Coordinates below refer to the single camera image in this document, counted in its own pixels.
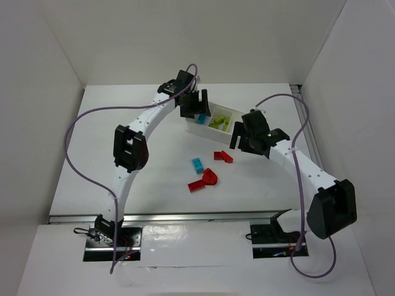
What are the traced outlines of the cyan long lego upturned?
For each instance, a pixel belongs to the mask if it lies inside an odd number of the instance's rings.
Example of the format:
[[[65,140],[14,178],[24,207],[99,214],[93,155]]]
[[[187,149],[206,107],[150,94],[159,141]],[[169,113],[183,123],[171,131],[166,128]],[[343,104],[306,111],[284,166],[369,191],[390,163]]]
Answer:
[[[200,114],[198,115],[195,123],[198,125],[205,125],[207,121],[209,121],[210,116],[206,115],[206,114]]]

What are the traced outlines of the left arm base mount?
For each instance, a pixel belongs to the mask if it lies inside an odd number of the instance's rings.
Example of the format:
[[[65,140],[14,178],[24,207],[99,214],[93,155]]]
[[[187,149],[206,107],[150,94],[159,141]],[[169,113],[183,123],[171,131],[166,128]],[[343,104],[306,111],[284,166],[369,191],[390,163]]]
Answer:
[[[112,261],[114,243],[111,239],[99,234],[94,228],[74,228],[73,233],[85,236],[84,262]],[[141,227],[126,227],[118,232],[115,260],[140,261],[143,229]]]

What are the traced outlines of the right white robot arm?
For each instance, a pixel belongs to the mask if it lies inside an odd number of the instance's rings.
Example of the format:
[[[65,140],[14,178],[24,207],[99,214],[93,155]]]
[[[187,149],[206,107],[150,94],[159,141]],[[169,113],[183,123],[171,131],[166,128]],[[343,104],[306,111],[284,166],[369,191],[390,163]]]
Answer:
[[[302,185],[302,215],[308,230],[326,239],[357,220],[356,192],[348,180],[342,181],[324,172],[292,146],[290,137],[281,129],[271,130],[259,110],[252,109],[233,128],[230,148],[263,155],[277,163]]]

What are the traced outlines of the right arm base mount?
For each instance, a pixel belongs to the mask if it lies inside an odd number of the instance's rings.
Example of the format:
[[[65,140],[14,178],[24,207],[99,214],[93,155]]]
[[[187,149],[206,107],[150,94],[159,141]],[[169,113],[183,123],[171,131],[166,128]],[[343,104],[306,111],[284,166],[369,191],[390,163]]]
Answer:
[[[271,216],[269,224],[250,225],[245,238],[252,243],[253,259],[286,258],[295,251],[300,232],[285,232],[278,222],[278,218],[288,211]]]

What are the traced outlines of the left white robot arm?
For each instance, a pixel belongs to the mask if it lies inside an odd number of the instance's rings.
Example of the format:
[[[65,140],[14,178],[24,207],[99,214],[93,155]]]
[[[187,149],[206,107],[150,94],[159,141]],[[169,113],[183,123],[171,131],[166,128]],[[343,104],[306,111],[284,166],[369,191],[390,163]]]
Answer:
[[[127,125],[118,125],[114,133],[113,156],[115,176],[106,188],[112,200],[94,221],[94,230],[109,246],[118,242],[124,219],[125,204],[131,185],[148,162],[148,139],[161,121],[177,107],[180,116],[210,115],[207,91],[197,90],[198,76],[180,70],[175,79],[161,84],[152,102]]]

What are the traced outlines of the white three-compartment tray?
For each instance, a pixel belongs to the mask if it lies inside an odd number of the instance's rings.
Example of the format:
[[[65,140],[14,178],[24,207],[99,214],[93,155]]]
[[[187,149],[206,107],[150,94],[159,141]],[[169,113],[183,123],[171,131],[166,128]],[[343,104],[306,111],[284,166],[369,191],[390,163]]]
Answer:
[[[244,113],[213,103],[209,103],[209,109],[210,117],[195,115],[186,119],[187,132],[229,145],[235,123]]]

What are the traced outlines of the green long lego brick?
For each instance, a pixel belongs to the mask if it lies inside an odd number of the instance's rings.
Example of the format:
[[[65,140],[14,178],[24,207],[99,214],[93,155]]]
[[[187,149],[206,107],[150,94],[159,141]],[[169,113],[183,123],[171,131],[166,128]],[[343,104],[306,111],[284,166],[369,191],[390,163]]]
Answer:
[[[221,123],[215,123],[215,122],[213,122],[213,123],[210,123],[210,124],[209,124],[209,127],[214,128],[214,129],[220,129],[221,126],[222,126]]]

